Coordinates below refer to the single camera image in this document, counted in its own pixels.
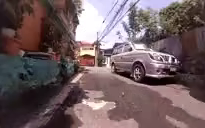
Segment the power line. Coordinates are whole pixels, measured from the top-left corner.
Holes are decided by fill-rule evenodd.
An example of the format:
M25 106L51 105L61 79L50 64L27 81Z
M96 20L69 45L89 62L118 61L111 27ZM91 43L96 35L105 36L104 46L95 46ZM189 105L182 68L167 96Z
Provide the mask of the power line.
M114 8L117 6L117 4L118 4L118 0L116 0L116 2L114 3L114 5L113 5L112 8L110 9L110 11L107 13L106 17L104 18L104 20L103 20L103 22L102 22L102 24L101 24L101 26L100 26L100 30L102 29L103 24L106 22L108 16L111 14L111 12L112 12L112 11L114 10Z
M111 8L111 10L108 12L108 14L106 15L106 17L104 18L103 23L107 20L107 17L111 14L111 12L114 10L114 8L116 7L117 4L118 4L118 0L116 0L115 4L114 4L113 7Z
M116 12L116 14L114 15L114 17L111 19L111 21L109 22L109 24L106 26L106 28L103 30L103 32L101 33L100 38L103 36L104 33L107 33L107 31L109 31L109 29L111 28L111 26L113 25L113 23L115 22L115 20L117 19L118 16L120 16L120 12L122 12L122 10L124 9L125 5L127 4L129 0L124 0L120 6L120 8L118 9L118 11Z
M102 37L99 39L99 41L103 40L103 39L117 26L117 24L125 17L125 15L127 15L127 13L128 13L129 11L131 11L132 8L135 7L137 3L139 3L139 1L140 1L140 0L137 0L137 1L128 9L128 11L126 11L125 14L124 14L121 18L119 18L119 19L117 20L117 22L113 25L113 27L112 27L106 34L104 34L104 36L102 36Z

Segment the white paint patch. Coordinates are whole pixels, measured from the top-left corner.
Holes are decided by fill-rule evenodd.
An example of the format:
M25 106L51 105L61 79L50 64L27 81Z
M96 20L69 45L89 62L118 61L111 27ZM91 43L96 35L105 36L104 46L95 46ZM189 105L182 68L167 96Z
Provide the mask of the white paint patch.
M78 74L72 81L71 84L76 84L80 78L83 76L83 73Z
M166 115L166 119L174 126L176 126L176 128L189 128L187 124L185 124L184 122L178 121L168 115Z
M90 102L87 100L83 100L82 104L89 106L90 108L92 108L93 110L100 110L102 108L104 108L108 102L105 101L97 101L97 102ZM109 109L114 109L115 108L115 104L112 105Z

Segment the license plate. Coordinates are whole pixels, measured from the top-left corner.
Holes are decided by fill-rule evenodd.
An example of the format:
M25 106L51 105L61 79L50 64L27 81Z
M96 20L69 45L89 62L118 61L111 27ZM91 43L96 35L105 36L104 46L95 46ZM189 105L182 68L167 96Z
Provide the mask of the license plate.
M176 69L176 68L170 68L170 71L171 71L171 72L176 72L177 69Z

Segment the tire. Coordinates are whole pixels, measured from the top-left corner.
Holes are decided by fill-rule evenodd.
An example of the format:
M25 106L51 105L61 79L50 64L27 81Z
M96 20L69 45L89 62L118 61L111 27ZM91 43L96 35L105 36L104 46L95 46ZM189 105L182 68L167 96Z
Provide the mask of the tire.
M133 66L132 76L135 82L142 82L145 78L145 69L142 64L135 64Z
M117 69L116 69L115 64L111 65L111 73L117 73Z

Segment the road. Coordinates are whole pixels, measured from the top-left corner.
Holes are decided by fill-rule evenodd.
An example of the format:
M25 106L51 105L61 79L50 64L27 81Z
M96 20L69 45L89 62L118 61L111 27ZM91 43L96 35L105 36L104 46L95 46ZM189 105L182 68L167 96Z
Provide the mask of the road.
M74 79L86 97L54 122L56 128L205 128L205 102L182 85L149 80L152 85L86 68Z

